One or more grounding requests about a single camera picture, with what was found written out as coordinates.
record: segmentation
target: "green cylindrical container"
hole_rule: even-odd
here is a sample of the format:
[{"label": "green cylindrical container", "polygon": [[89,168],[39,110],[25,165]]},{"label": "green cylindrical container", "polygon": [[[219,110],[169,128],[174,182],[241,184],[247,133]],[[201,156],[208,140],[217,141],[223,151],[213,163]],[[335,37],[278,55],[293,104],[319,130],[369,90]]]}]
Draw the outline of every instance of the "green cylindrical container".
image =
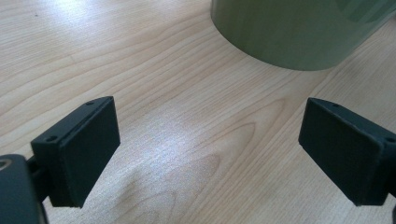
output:
[{"label": "green cylindrical container", "polygon": [[321,70],[343,61],[395,9],[396,0],[212,0],[211,16],[225,38],[257,59]]}]

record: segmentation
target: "light wood surface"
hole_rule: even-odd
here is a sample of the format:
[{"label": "light wood surface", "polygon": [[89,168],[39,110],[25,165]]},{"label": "light wood surface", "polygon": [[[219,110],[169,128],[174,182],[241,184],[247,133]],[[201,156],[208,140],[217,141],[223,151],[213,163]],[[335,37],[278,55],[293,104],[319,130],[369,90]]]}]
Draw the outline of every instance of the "light wood surface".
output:
[{"label": "light wood surface", "polygon": [[210,0],[0,2],[0,153],[114,95],[121,145],[82,209],[50,223],[390,223],[299,146],[309,96],[396,132],[396,20],[338,66],[291,71],[222,37]]}]

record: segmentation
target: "black plastic part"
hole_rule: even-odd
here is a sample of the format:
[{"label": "black plastic part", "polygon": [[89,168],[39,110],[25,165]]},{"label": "black plastic part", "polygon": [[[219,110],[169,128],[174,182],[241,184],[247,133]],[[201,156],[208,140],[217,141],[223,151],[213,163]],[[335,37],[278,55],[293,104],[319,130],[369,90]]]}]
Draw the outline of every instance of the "black plastic part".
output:
[{"label": "black plastic part", "polygon": [[80,106],[31,145],[36,164],[49,171],[52,205],[82,207],[120,145],[113,97]]},{"label": "black plastic part", "polygon": [[40,202],[43,202],[50,194],[50,190],[53,189],[53,184],[50,178],[50,172],[38,166],[35,157],[30,158],[27,161],[31,177],[33,179],[33,185],[35,186],[35,194]]},{"label": "black plastic part", "polygon": [[0,163],[0,223],[48,223],[44,208],[35,196],[25,158],[0,156]]},{"label": "black plastic part", "polygon": [[356,205],[382,205],[394,192],[396,134],[315,98],[306,104],[299,142]]}]

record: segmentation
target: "table surface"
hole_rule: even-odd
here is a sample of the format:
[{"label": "table surface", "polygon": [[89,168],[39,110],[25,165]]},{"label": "table surface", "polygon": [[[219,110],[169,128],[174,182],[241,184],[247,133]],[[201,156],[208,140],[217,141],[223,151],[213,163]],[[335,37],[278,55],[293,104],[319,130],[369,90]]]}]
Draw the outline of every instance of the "table surface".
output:
[{"label": "table surface", "polygon": [[299,146],[309,96],[396,132],[396,19],[338,66],[292,71],[230,44],[210,0],[0,3],[0,153],[113,95],[121,145],[82,209],[50,223],[390,223]]}]

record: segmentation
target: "mounting hole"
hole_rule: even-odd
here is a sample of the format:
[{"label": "mounting hole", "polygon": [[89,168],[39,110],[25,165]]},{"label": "mounting hole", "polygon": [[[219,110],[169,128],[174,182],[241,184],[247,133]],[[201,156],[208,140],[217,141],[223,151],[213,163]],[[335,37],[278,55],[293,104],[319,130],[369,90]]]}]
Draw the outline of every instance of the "mounting hole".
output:
[{"label": "mounting hole", "polygon": [[396,139],[391,138],[391,137],[387,137],[387,138],[385,138],[385,140],[387,140],[390,143],[396,143]]},{"label": "mounting hole", "polygon": [[6,169],[11,163],[12,163],[12,160],[10,160],[10,159],[0,160],[0,171]]},{"label": "mounting hole", "polygon": [[58,138],[57,136],[53,135],[53,136],[46,138],[45,140],[46,140],[46,142],[52,142],[52,141],[56,140],[57,138]]}]

